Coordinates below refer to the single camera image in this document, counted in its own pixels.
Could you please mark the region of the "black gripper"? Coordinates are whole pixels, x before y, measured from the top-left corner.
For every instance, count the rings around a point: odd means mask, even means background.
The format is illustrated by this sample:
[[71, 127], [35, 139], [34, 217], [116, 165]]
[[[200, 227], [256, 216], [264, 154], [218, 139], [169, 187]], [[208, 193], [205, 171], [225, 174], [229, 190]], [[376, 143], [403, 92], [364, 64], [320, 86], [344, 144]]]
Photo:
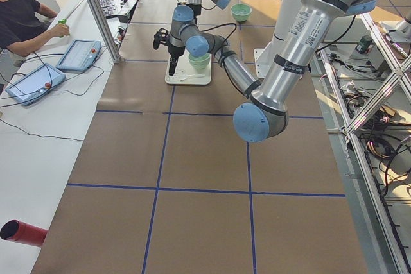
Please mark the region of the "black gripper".
[[184, 54], [185, 47], [184, 46], [174, 46], [170, 44], [168, 46], [168, 53], [170, 54], [170, 61], [169, 61], [169, 68], [168, 68], [168, 75], [173, 76], [175, 74], [175, 70], [178, 64], [178, 59], [180, 56]]

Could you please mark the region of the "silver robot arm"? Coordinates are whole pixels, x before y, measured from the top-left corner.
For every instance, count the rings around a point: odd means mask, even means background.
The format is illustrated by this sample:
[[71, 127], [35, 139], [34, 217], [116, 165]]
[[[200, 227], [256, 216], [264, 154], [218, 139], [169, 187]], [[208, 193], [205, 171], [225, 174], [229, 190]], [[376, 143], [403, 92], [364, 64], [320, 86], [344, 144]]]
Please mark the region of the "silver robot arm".
[[232, 84], [247, 99], [234, 112], [237, 134], [245, 141], [260, 142], [283, 132], [288, 124], [286, 98], [311, 62], [331, 23], [338, 17], [367, 13], [377, 0], [301, 0], [283, 45], [272, 59], [264, 80], [253, 76], [228, 41], [200, 31], [190, 6], [178, 5], [171, 29], [156, 34], [154, 46], [168, 48], [169, 70], [173, 72], [185, 52], [200, 57], [213, 55]]

